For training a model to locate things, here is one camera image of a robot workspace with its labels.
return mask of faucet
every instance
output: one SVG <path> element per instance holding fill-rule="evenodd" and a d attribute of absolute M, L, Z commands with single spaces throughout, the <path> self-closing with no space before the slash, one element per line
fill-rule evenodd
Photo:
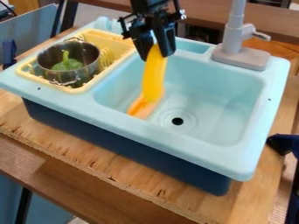
<path fill-rule="evenodd" d="M 253 37 L 270 41 L 271 37 L 257 32 L 253 24 L 243 24 L 246 2 L 246 0 L 233 0 L 223 43 L 215 48 L 212 59 L 237 67 L 263 71 L 267 67 L 271 54 L 243 47 L 242 43 Z"/>

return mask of metal pot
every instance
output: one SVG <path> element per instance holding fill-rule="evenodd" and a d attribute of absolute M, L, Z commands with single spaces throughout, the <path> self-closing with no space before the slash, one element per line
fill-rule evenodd
<path fill-rule="evenodd" d="M 70 52 L 69 58 L 83 63 L 83 67 L 70 71 L 54 71 L 51 68 L 62 61 L 64 51 Z M 38 55 L 37 62 L 41 75 L 50 83 L 59 86 L 79 88 L 100 72 L 100 50 L 87 42 L 67 41 L 44 50 Z"/>

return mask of cable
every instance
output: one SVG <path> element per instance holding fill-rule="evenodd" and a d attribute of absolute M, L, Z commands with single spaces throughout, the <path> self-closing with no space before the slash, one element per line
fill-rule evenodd
<path fill-rule="evenodd" d="M 14 10 L 12 10 L 6 3 L 3 1 L 0 1 L 0 4 L 2 4 L 6 9 L 8 9 L 15 17 L 17 17 L 17 14 Z"/>

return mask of green vegetable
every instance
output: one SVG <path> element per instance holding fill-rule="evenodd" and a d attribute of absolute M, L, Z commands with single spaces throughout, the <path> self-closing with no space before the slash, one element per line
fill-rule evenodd
<path fill-rule="evenodd" d="M 76 59 L 69 59 L 68 55 L 70 52 L 64 51 L 62 55 L 62 61 L 52 67 L 52 70 L 55 71 L 69 71 L 75 70 L 83 67 L 83 63 L 79 62 Z"/>

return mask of dish rack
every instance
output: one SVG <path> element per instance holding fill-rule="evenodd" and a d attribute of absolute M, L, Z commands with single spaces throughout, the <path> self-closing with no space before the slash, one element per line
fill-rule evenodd
<path fill-rule="evenodd" d="M 40 67 L 37 63 L 37 57 L 28 59 L 17 67 L 17 75 L 20 75 L 31 81 L 36 81 L 43 85 L 57 88 L 68 94 L 84 93 L 95 83 L 103 79 L 110 70 L 119 65 L 130 54 L 136 51 L 131 39 L 122 39 L 121 35 L 111 32 L 100 31 L 96 29 L 86 29 L 67 41 L 82 40 L 97 46 L 100 49 L 99 68 L 100 72 L 95 74 L 89 82 L 82 83 L 78 87 L 55 85 L 51 83 L 45 76 L 41 75 Z"/>

